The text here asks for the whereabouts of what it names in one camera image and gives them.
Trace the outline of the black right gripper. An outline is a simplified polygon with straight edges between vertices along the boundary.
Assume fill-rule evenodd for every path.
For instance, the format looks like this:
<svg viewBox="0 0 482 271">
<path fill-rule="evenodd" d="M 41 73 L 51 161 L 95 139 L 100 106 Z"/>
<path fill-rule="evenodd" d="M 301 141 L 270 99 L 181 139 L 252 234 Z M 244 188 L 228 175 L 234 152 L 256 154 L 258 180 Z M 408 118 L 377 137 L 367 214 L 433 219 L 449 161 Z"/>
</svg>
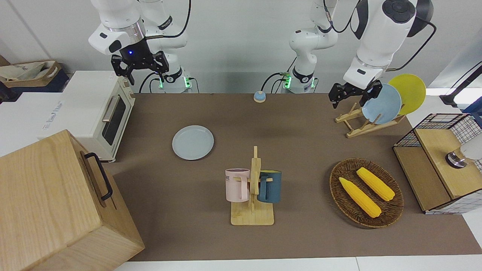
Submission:
<svg viewBox="0 0 482 271">
<path fill-rule="evenodd" d="M 131 75 L 134 69 L 150 69 L 158 75 L 164 75 L 169 71 L 169 63 L 164 51 L 151 53 L 145 38 L 141 41 L 124 48 L 122 56 L 112 56 L 111 65 L 116 76 L 125 77 L 131 85 L 135 84 Z"/>
</svg>

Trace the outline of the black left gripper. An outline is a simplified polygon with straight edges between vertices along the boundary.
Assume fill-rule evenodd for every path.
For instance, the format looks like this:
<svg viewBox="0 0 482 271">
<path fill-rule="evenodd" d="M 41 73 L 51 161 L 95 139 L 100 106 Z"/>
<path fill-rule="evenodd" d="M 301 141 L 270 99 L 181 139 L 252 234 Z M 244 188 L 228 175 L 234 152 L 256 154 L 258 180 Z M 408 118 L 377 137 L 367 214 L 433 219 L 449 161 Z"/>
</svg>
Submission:
<svg viewBox="0 0 482 271">
<path fill-rule="evenodd" d="M 366 102 L 370 99 L 376 99 L 381 90 L 382 90 L 382 83 L 373 83 L 372 86 L 368 86 L 367 88 L 359 88 L 349 83 L 345 83 L 344 85 L 341 84 L 334 84 L 328 94 L 330 102 L 332 103 L 332 107 L 336 109 L 345 97 L 352 97 L 352 96 L 361 96 L 360 99 L 360 106 L 364 107 Z"/>
</svg>

